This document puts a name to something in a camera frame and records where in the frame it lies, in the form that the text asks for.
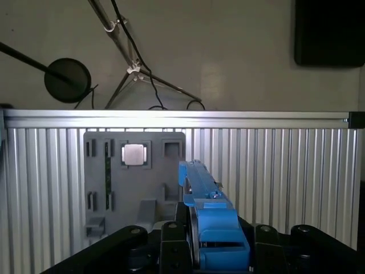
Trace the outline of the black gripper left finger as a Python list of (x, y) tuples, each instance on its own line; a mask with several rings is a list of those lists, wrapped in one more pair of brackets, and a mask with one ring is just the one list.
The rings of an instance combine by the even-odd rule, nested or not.
[(188, 210), (176, 206), (175, 218), (148, 232), (126, 226), (45, 273), (188, 273)]

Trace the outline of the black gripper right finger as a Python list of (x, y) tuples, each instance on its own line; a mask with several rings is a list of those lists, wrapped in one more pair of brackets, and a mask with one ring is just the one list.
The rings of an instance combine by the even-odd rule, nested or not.
[(250, 246), (251, 273), (364, 273), (364, 255), (311, 225), (288, 234), (238, 218)]

